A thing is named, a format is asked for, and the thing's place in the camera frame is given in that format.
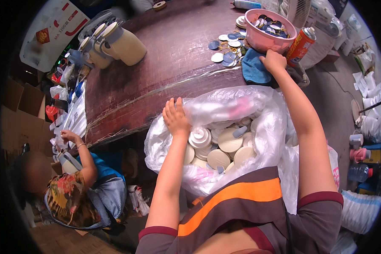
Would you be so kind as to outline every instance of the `hand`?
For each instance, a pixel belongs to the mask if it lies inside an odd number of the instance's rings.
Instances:
[[[182,99],[180,97],[176,100],[176,109],[173,98],[167,101],[163,109],[163,117],[172,136],[182,135],[188,138],[191,125],[188,123],[188,119],[186,119],[184,109],[182,108]]]
[[[72,141],[76,145],[80,145],[83,143],[83,140],[80,136],[71,132],[70,130],[61,130],[61,138],[63,138],[64,142]]]
[[[260,60],[271,74],[286,68],[286,58],[271,49],[267,51],[265,57],[260,57]]]

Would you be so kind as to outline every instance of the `dark hair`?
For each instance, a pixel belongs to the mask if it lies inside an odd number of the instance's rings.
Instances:
[[[9,176],[14,194],[22,209],[25,208],[25,202],[34,205],[35,196],[24,189],[25,166],[31,159],[31,153],[25,153],[17,156],[9,168]]]

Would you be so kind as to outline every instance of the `bracelet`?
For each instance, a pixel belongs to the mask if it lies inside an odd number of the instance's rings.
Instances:
[[[86,145],[86,143],[82,143],[82,144],[78,145],[77,149],[79,150],[79,147],[81,147],[82,145]]]

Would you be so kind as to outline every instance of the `blue cloth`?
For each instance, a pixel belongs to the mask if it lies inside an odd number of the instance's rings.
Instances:
[[[124,176],[121,170],[121,161],[123,154],[121,152],[115,153],[90,153],[93,157],[93,161],[97,167],[97,180],[112,174],[116,174],[117,177],[121,177],[124,181]],[[81,164],[80,156],[76,158]]]
[[[259,59],[260,56],[265,55],[258,53],[254,48],[249,48],[241,61],[243,77],[247,84],[267,84],[272,79],[271,73]]]

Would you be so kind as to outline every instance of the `orange stripe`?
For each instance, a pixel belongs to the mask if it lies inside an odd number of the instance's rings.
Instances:
[[[262,182],[239,182],[230,185],[214,195],[188,222],[179,224],[178,236],[186,236],[192,233],[214,206],[222,201],[242,198],[257,202],[269,202],[281,197],[281,185],[278,178]]]

